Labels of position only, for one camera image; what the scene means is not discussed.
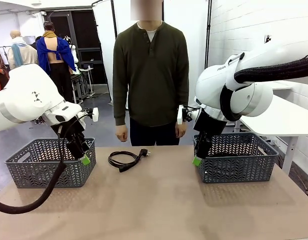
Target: gray plastic basket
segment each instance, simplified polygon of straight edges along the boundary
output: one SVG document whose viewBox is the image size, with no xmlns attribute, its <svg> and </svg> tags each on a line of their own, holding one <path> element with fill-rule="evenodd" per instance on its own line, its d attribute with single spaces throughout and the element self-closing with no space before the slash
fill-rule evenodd
<svg viewBox="0 0 308 240">
<path fill-rule="evenodd" d="M 90 147 L 90 164 L 84 166 L 65 147 L 64 163 L 67 165 L 56 183 L 56 188 L 80 188 L 87 181 L 95 164 L 95 139 L 86 139 Z M 5 163 L 19 189 L 46 188 L 60 162 L 57 138 L 39 138 L 10 157 Z"/>
<path fill-rule="evenodd" d="M 275 160 L 279 156 L 274 148 L 251 132 L 214 136 L 208 155 L 214 156 L 221 153 L 236 156 L 203 159 L 198 166 L 198 171 L 204 183 L 269 181 Z"/>
</svg>

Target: beige sweater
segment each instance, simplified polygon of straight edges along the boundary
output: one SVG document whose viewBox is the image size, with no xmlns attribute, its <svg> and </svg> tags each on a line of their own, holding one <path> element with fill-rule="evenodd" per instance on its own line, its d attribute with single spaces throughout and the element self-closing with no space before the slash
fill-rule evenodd
<svg viewBox="0 0 308 240">
<path fill-rule="evenodd" d="M 22 56 L 24 65 L 39 63 L 38 52 L 32 46 L 27 45 L 27 46 L 20 47 L 19 51 L 20 51 L 20 55 Z M 13 51 L 11 48 L 8 50 L 8 63 L 9 63 L 10 69 L 14 69 L 16 67 L 14 56 L 13 56 Z"/>
</svg>

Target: hand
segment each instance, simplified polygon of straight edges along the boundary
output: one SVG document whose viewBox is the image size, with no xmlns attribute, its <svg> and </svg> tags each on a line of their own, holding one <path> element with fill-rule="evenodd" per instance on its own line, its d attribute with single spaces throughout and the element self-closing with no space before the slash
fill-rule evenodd
<svg viewBox="0 0 308 240">
<path fill-rule="evenodd" d="M 116 126 L 116 137 L 125 143 L 128 140 L 128 128 L 126 125 Z"/>
<path fill-rule="evenodd" d="M 186 122 L 183 122 L 182 125 L 178 125 L 178 123 L 176 123 L 175 125 L 175 133 L 176 133 L 176 137 L 178 139 L 180 139 L 181 137 L 183 137 L 186 133 L 186 129 L 188 128 L 188 125 L 186 124 Z"/>
</svg>

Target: white undershirt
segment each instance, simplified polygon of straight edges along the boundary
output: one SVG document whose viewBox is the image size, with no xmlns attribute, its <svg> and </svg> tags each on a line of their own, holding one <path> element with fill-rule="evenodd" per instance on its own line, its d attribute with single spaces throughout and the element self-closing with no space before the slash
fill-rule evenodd
<svg viewBox="0 0 308 240">
<path fill-rule="evenodd" d="M 140 28 L 140 29 L 144 29 L 144 28 L 141 28 L 141 26 L 139 25 L 139 22 L 137 22 L 137 26 Z M 153 41 L 153 38 L 155 36 L 155 33 L 156 33 L 157 30 L 154 30 L 154 31 L 146 31 L 147 32 L 147 35 L 148 35 L 148 38 L 150 40 L 150 42 Z"/>
</svg>

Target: white robotic arm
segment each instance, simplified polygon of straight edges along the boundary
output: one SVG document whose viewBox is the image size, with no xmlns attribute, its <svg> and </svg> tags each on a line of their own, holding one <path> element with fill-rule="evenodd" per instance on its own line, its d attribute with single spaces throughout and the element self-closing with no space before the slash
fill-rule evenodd
<svg viewBox="0 0 308 240">
<path fill-rule="evenodd" d="M 69 141 L 67 147 L 77 159 L 88 150 L 83 131 L 86 124 L 80 117 L 92 116 L 98 120 L 98 109 L 86 109 L 66 102 L 50 77 L 36 64 L 23 65 L 9 73 L 10 80 L 0 91 L 0 131 L 34 120 L 40 116 L 61 137 Z M 64 136 L 70 125 L 76 122 Z"/>
<path fill-rule="evenodd" d="M 199 110 L 180 106 L 177 121 L 195 120 L 199 131 L 197 157 L 205 158 L 212 137 L 227 121 L 265 112 L 273 90 L 263 82 L 286 80 L 308 84 L 308 39 L 271 41 L 262 47 L 232 55 L 224 65 L 211 66 L 200 75 L 195 90 Z"/>
</svg>

